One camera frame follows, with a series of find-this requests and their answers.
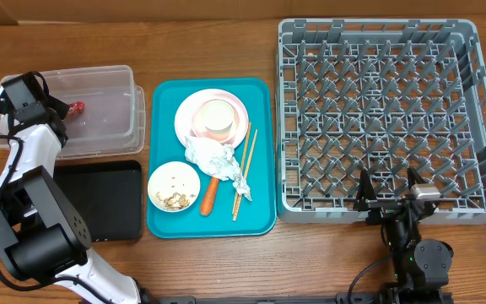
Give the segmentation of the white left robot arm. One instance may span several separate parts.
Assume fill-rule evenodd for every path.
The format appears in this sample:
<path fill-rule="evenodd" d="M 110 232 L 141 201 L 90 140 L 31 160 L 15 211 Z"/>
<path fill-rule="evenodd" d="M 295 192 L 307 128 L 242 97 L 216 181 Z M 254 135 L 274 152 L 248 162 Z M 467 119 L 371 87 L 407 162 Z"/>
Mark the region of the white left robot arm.
<path fill-rule="evenodd" d="M 92 248 L 87 225 L 53 179 L 67 111 L 60 101 L 0 97 L 10 146 L 0 176 L 0 281 L 16 291 L 60 285 L 89 303 L 153 303 Z"/>

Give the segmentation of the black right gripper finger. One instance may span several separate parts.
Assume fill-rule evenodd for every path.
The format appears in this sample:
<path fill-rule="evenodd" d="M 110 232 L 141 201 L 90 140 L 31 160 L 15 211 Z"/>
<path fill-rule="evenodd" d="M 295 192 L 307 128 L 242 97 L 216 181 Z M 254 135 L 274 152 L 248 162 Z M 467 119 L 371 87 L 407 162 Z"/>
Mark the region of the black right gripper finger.
<path fill-rule="evenodd" d="M 356 195 L 356 200 L 362 202 L 365 200 L 376 200 L 376 195 L 370 175 L 366 169 L 362 169 L 359 176 L 359 189 Z"/>
<path fill-rule="evenodd" d="M 408 167 L 408 185 L 414 186 L 416 184 L 425 184 L 426 181 L 419 175 L 417 170 L 413 167 Z"/>

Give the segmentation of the white napkin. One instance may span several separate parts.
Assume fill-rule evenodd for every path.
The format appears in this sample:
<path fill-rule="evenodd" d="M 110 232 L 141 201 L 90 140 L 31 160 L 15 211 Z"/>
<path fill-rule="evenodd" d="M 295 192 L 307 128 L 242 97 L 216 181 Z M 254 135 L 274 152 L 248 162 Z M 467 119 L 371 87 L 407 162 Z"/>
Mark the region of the white napkin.
<path fill-rule="evenodd" d="M 252 201 L 251 188 L 246 182 L 230 144 L 221 144 L 210 138 L 186 136 L 186 160 L 198 166 L 206 175 L 220 181 L 231 180 L 235 191 Z"/>

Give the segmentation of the orange carrot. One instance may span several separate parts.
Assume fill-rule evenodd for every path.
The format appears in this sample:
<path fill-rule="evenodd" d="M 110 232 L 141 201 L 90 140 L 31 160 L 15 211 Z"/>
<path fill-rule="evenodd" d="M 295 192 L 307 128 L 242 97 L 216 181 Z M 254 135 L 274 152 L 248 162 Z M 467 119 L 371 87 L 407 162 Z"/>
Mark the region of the orange carrot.
<path fill-rule="evenodd" d="M 212 177 L 200 205 L 201 216 L 207 217 L 211 214 L 216 199 L 218 187 L 219 179 L 216 177 Z"/>

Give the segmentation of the red snack wrapper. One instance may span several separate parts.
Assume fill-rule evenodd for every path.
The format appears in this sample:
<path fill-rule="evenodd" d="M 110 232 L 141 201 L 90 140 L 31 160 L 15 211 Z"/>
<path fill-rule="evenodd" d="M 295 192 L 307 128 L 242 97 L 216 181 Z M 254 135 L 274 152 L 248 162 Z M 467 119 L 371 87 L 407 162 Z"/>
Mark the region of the red snack wrapper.
<path fill-rule="evenodd" d="M 81 101 L 74 102 L 69 105 L 67 117 L 76 117 L 84 112 L 85 104 Z"/>

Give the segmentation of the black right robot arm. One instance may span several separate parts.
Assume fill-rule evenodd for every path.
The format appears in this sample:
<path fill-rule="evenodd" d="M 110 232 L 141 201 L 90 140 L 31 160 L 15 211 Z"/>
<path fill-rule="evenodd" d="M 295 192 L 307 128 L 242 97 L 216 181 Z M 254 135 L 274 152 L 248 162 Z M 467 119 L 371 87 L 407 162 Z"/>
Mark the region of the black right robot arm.
<path fill-rule="evenodd" d="M 354 209 L 365 211 L 367 225 L 381 228 L 381 239 L 388 246 L 384 258 L 362 270 L 348 288 L 347 302 L 353 303 L 357 282 L 373 268 L 392 262 L 395 281 L 385 283 L 379 292 L 361 296 L 366 303 L 452 303 L 452 295 L 441 288 L 449 283 L 454 251 L 443 241 L 423 239 L 419 222 L 438 207 L 440 192 L 417 171 L 408 168 L 408 193 L 400 198 L 379 201 L 366 169 L 360 172 Z"/>

